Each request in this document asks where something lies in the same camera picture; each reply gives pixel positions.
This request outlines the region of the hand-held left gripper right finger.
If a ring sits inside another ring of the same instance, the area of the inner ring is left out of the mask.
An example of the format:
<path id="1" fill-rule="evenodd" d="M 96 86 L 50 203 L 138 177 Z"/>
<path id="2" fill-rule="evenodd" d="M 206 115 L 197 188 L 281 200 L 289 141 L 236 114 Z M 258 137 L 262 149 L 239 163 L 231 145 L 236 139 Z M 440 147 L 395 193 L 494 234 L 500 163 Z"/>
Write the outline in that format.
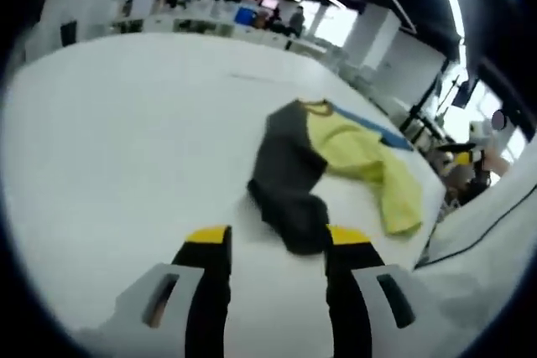
<path id="1" fill-rule="evenodd" d="M 460 332 L 413 273 L 359 230 L 328 226 L 326 302 L 335 357 L 452 357 Z"/>

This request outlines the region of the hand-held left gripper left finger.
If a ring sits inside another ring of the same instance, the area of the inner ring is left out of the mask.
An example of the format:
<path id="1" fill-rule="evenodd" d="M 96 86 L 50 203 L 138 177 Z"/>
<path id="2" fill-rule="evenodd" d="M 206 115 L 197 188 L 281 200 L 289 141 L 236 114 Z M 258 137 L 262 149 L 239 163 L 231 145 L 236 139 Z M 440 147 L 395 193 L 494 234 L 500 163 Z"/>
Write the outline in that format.
<path id="1" fill-rule="evenodd" d="M 231 273 L 231 227 L 193 232 L 170 264 L 151 267 L 117 297 L 100 328 L 107 355 L 222 357 Z"/>

